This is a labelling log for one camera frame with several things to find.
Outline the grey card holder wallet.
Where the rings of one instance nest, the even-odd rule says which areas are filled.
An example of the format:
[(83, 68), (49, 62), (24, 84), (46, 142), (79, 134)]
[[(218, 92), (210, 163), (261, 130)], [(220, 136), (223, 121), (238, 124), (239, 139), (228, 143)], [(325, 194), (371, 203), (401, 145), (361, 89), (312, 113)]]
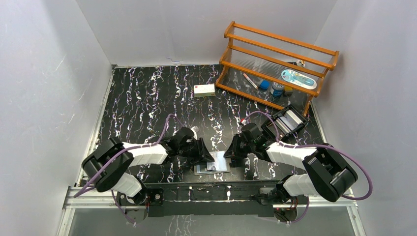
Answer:
[(214, 158), (214, 161), (195, 165), (194, 175), (202, 176), (228, 173), (231, 171), (230, 164), (232, 161), (230, 158), (224, 157), (225, 151), (210, 152), (210, 154)]

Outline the credit card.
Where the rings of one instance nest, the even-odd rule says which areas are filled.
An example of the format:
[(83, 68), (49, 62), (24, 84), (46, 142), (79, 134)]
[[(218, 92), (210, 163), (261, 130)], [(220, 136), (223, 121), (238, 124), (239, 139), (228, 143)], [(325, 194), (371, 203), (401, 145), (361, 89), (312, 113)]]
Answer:
[(228, 163), (224, 157), (224, 151), (210, 152), (214, 161), (207, 163), (207, 170), (211, 172), (223, 172), (228, 170)]

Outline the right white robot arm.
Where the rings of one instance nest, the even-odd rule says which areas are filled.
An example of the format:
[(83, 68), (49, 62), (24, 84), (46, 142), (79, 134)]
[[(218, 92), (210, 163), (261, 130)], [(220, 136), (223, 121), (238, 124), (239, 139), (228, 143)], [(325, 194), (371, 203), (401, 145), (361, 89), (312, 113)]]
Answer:
[(336, 202), (358, 179), (357, 173), (330, 145), (302, 147), (280, 142), (276, 136), (249, 123), (236, 134), (224, 156), (246, 158), (254, 154), (270, 163), (283, 163), (303, 169), (302, 175), (288, 175), (269, 192), (260, 191), (252, 198), (263, 201), (290, 203), (297, 196), (321, 196)]

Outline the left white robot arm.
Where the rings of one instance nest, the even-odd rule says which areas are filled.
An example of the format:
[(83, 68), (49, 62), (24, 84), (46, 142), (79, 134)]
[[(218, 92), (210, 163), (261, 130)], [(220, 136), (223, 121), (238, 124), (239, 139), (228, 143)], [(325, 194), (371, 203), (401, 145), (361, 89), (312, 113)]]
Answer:
[(161, 165), (177, 156), (191, 164), (214, 162), (203, 139), (197, 138), (194, 128), (182, 127), (173, 136), (153, 144), (131, 144), (110, 138), (82, 162), (82, 169), (98, 192), (109, 190), (125, 194), (132, 203), (145, 202), (147, 192), (142, 182), (127, 173), (139, 165)]

